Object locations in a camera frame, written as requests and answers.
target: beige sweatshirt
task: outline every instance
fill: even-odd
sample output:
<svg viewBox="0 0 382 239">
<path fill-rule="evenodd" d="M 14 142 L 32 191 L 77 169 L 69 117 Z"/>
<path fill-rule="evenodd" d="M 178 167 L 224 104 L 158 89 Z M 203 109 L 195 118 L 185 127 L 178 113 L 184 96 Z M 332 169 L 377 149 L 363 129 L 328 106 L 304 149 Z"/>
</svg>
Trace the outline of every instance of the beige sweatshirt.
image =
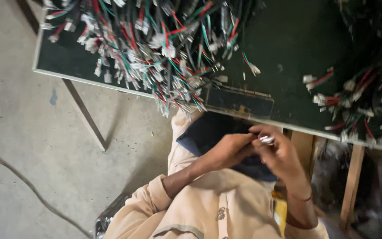
<svg viewBox="0 0 382 239">
<path fill-rule="evenodd" d="M 160 175 L 116 213 L 105 239 L 279 239 L 273 200 L 263 184 L 223 169 L 205 174 L 170 199 Z M 325 226 L 286 226 L 288 239 L 328 239 Z"/>
</svg>

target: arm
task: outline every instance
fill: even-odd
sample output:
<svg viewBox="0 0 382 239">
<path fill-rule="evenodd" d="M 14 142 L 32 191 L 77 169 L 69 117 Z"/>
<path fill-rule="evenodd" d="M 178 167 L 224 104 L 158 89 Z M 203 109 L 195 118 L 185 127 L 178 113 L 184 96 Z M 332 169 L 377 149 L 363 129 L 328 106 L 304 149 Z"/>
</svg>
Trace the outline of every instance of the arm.
<svg viewBox="0 0 382 239">
<path fill-rule="evenodd" d="M 288 196 L 287 224 L 301 229 L 315 228 L 318 219 L 311 200 L 311 186 L 298 160 L 294 145 L 276 127 L 256 125 L 249 130 L 275 138 L 274 147 L 263 145 L 258 139 L 254 140 L 252 145 L 262 162 L 285 182 Z"/>
<path fill-rule="evenodd" d="M 143 226 L 147 220 L 156 222 L 158 219 L 160 222 L 163 213 L 157 213 L 166 210 L 172 198 L 197 177 L 210 171 L 230 168 L 240 163 L 245 156 L 251 155 L 253 149 L 250 143 L 254 139 L 256 136 L 252 133 L 225 135 L 213 149 L 183 170 L 168 177 L 161 175 L 138 188 L 132 198 L 126 201 L 126 205 L 116 213 L 104 238 L 136 237 L 136 233 L 139 238 L 149 238 L 158 223 L 147 223 Z"/>
<path fill-rule="evenodd" d="M 227 134 L 209 152 L 200 156 L 183 170 L 162 179 L 163 187 L 170 198 L 174 198 L 185 186 L 197 177 L 210 171 L 230 168 L 252 154 L 249 145 L 256 136 L 247 134 Z"/>
</svg>

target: wooden plank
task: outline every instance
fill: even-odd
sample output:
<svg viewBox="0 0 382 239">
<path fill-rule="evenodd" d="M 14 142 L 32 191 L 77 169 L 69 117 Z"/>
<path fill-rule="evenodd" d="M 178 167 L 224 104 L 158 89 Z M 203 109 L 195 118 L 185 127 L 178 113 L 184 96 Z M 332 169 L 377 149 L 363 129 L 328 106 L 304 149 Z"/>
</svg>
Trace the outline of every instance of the wooden plank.
<svg viewBox="0 0 382 239">
<path fill-rule="evenodd" d="M 104 141 L 104 138 L 101 135 L 100 131 L 98 130 L 98 127 L 95 124 L 94 120 L 92 119 L 91 115 L 89 114 L 75 86 L 73 85 L 72 81 L 69 79 L 63 79 L 63 82 L 64 82 L 64 85 L 66 86 L 66 95 L 69 98 L 70 102 L 72 103 L 72 106 L 78 112 L 79 117 L 81 118 L 82 122 L 85 124 L 85 127 L 91 134 L 92 138 L 94 138 L 94 140 L 97 142 L 98 147 L 100 147 L 101 151 L 103 151 L 104 153 L 106 151 L 106 146 L 105 146 L 106 143 Z"/>
<path fill-rule="evenodd" d="M 361 145 L 353 145 L 353 152 L 350 159 L 349 172 L 347 174 L 346 190 L 344 192 L 343 204 L 340 215 L 340 228 L 347 231 L 353 219 L 353 208 L 356 201 L 356 193 L 359 185 L 360 171 L 365 148 Z"/>
<path fill-rule="evenodd" d="M 298 131 L 291 133 L 291 142 L 297 150 L 297 155 L 306 175 L 311 178 L 313 135 Z"/>
</svg>

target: metal terminal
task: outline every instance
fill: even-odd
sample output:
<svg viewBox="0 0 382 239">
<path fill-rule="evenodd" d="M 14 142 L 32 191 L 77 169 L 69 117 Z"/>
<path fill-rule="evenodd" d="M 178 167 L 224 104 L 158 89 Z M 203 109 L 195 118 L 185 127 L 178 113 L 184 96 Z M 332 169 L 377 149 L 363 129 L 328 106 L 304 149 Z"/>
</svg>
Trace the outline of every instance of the metal terminal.
<svg viewBox="0 0 382 239">
<path fill-rule="evenodd" d="M 274 144 L 275 138 L 271 136 L 263 136 L 259 138 L 260 143 L 272 146 Z"/>
</svg>

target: table top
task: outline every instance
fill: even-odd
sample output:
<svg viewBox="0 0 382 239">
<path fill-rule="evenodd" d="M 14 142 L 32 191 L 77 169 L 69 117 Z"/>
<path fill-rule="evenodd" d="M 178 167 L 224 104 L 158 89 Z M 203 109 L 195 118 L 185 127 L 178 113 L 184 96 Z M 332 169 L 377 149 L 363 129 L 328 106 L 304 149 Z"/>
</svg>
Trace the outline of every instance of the table top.
<svg viewBox="0 0 382 239">
<path fill-rule="evenodd" d="M 260 117 L 213 107 L 208 110 L 339 139 L 336 134 L 324 130 L 332 124 L 331 114 L 319 111 L 319 106 L 312 102 L 313 95 L 302 83 L 303 75 L 325 75 L 327 68 L 342 61 L 350 51 L 351 36 L 342 22 L 338 6 L 321 0 L 265 0 L 264 4 L 265 7 L 247 22 L 244 39 L 239 42 L 240 49 L 229 61 L 223 62 L 225 70 L 217 74 L 228 76 L 228 86 L 271 95 L 274 101 L 272 112 Z M 86 51 L 76 42 L 84 28 L 85 24 L 81 22 L 75 32 L 62 32 L 55 44 L 48 40 L 50 31 L 40 29 L 34 71 L 153 97 L 150 89 L 136 91 L 132 85 L 127 89 L 125 81 L 120 85 L 115 81 L 108 84 L 104 83 L 103 73 L 96 76 L 98 55 Z M 253 76 L 242 52 L 261 70 L 260 74 Z M 331 79 L 324 87 L 336 92 L 341 84 Z M 362 141 L 352 143 L 367 146 Z M 374 145 L 374 148 L 382 149 L 382 146 Z"/>
</svg>

